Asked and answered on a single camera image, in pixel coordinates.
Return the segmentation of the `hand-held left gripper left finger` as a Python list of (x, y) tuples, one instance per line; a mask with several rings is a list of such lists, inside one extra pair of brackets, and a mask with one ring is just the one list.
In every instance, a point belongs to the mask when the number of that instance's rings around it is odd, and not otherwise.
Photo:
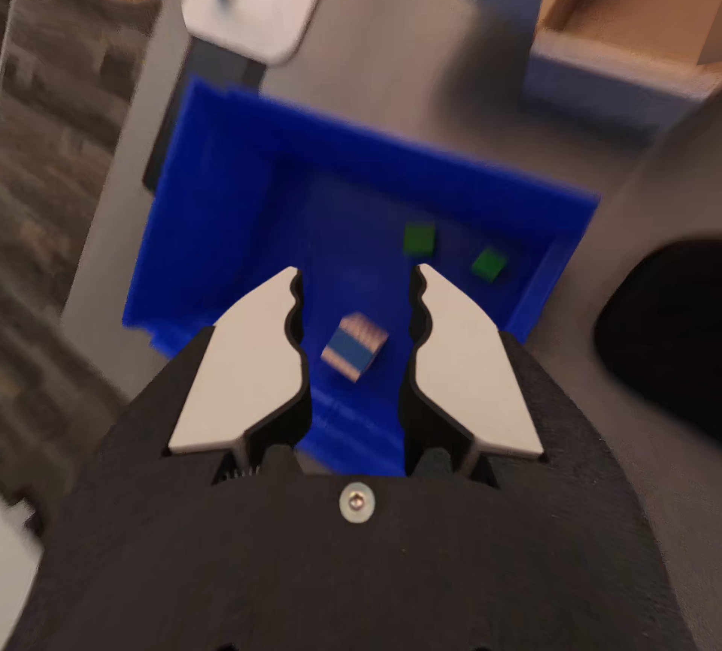
[(229, 450), (237, 463), (261, 463), (271, 446), (296, 447), (312, 422), (301, 341), (303, 272), (288, 266), (215, 322), (168, 450)]

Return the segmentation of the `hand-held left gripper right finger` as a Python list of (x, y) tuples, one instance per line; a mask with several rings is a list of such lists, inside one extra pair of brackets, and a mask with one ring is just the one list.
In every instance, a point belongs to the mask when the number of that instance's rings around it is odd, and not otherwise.
[(428, 263), (410, 276), (412, 349), (399, 391), (405, 468), (442, 449), (453, 470), (482, 455), (540, 460), (544, 447), (492, 317)]

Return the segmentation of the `green cube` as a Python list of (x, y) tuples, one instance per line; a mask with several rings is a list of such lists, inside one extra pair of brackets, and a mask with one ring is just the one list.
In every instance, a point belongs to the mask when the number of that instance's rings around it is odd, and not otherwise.
[(506, 253), (488, 245), (472, 261), (471, 272), (487, 284), (492, 284), (506, 269), (508, 263), (509, 258)]
[(404, 231), (404, 255), (408, 258), (429, 258), (436, 252), (436, 224), (408, 221)]

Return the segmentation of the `blue striped wooden cube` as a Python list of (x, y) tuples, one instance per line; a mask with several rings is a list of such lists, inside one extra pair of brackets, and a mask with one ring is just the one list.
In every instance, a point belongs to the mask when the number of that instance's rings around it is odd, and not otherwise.
[(320, 359), (356, 383), (375, 362), (388, 338), (389, 332), (375, 321), (362, 313), (351, 313), (341, 317)]

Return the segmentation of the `blue plastic bin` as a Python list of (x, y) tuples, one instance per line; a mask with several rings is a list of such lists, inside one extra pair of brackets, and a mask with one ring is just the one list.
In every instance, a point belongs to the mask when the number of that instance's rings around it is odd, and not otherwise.
[[(314, 406), (301, 449), (340, 474), (400, 476), (397, 402), (412, 349), (405, 223), (434, 223), (429, 264), (525, 341), (599, 204), (575, 186), (194, 78), (122, 322), (175, 357), (242, 295), (299, 268)], [(488, 245), (509, 258), (492, 284), (471, 272)], [(389, 332), (356, 383), (320, 359), (351, 313)]]

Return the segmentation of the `black wrist rest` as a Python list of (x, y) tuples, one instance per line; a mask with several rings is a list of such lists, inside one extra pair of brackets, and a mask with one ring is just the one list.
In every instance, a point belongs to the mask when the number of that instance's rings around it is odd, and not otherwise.
[(674, 240), (642, 258), (597, 316), (592, 343), (621, 385), (721, 442), (721, 236)]

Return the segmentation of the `dark flat pad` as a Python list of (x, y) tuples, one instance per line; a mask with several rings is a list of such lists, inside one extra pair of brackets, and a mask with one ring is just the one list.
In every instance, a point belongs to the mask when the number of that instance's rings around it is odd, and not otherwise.
[(191, 82), (202, 78), (218, 90), (243, 88), (258, 93), (266, 70), (267, 66), (263, 62), (248, 59), (202, 38), (191, 38), (143, 176), (143, 184), (151, 194), (155, 194), (162, 176), (184, 93)]

